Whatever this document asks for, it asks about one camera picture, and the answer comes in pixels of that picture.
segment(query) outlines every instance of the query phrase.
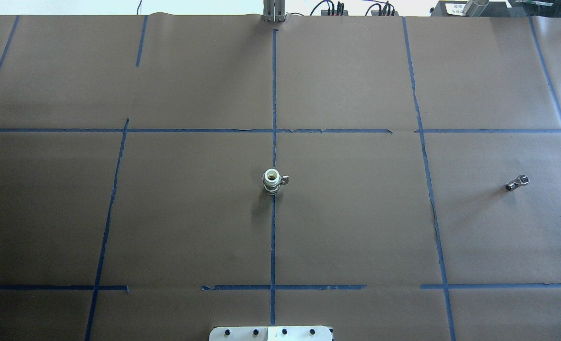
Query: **table surface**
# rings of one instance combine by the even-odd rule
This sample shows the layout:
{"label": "table surface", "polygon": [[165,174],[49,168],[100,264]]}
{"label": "table surface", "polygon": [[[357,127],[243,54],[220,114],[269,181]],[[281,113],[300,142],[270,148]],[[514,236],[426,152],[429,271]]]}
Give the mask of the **table surface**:
{"label": "table surface", "polygon": [[561,19],[0,16],[0,340],[271,324],[561,340]]}

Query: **bolt head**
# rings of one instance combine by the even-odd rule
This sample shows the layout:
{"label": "bolt head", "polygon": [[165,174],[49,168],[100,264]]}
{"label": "bolt head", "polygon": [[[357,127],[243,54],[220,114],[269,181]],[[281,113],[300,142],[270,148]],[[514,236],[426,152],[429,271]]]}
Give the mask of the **bolt head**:
{"label": "bolt head", "polygon": [[519,175],[518,181],[521,182],[521,185],[526,185],[529,183],[529,177],[527,175]]}

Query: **white wall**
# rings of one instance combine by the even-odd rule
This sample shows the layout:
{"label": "white wall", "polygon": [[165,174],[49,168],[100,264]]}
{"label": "white wall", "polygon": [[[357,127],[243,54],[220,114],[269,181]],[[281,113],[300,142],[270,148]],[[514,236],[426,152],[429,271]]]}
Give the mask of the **white wall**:
{"label": "white wall", "polygon": [[[286,0],[287,12],[308,15],[319,0]],[[364,15],[373,2],[345,0],[350,15]],[[402,16],[427,17],[437,0],[390,0]],[[0,15],[133,15],[139,0],[0,0]],[[326,4],[319,9],[326,9]],[[262,0],[143,0],[140,14],[261,14]]]}

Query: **white metal bracket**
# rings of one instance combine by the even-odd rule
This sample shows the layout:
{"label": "white metal bracket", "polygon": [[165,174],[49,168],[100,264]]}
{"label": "white metal bracket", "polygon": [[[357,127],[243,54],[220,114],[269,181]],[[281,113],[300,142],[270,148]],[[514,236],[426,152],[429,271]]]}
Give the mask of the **white metal bracket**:
{"label": "white metal bracket", "polygon": [[333,341],[326,326],[217,327],[209,341]]}
{"label": "white metal bracket", "polygon": [[285,21],[285,0],[263,0],[263,20],[267,22]]}

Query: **white pipe fitting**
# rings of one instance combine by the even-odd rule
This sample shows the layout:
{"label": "white pipe fitting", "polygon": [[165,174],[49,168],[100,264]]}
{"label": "white pipe fitting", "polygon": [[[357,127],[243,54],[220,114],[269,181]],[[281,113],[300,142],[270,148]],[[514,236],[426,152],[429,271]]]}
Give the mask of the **white pipe fitting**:
{"label": "white pipe fitting", "polygon": [[281,185],[289,182],[289,176],[285,175],[284,177],[281,177],[278,170],[270,168],[263,173],[262,182],[263,189],[268,193],[268,195],[274,196],[278,193]]}

